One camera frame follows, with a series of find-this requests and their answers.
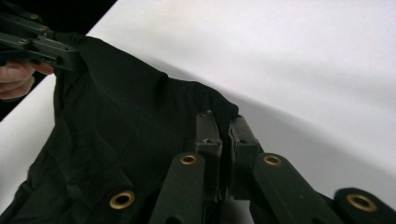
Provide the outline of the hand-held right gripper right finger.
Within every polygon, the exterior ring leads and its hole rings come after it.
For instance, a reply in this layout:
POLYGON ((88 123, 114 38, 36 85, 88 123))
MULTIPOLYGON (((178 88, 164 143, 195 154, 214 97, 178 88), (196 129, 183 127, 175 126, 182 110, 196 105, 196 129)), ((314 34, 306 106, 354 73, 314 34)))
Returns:
POLYGON ((242 116, 231 121, 229 135, 232 142, 230 194, 234 200, 250 200, 254 183, 252 170, 261 146, 242 116))

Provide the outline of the black long-sleeved shirt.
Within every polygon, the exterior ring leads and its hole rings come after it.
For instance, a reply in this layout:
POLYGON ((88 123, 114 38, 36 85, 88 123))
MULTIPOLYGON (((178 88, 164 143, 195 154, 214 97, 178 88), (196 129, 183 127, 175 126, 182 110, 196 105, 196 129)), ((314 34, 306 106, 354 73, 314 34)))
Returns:
POLYGON ((192 149, 211 111, 222 140, 238 114, 219 92, 79 34, 87 69, 55 73, 55 126, 0 224, 149 224, 171 160, 192 149))

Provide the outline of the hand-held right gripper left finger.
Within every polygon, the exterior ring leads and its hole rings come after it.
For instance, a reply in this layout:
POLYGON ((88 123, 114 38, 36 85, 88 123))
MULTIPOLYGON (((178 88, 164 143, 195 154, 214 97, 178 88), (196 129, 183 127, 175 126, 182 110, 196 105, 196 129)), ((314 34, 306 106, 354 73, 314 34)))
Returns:
POLYGON ((219 183, 222 141, 211 110, 196 117, 196 151, 205 159, 205 198, 211 201, 221 199, 219 183))

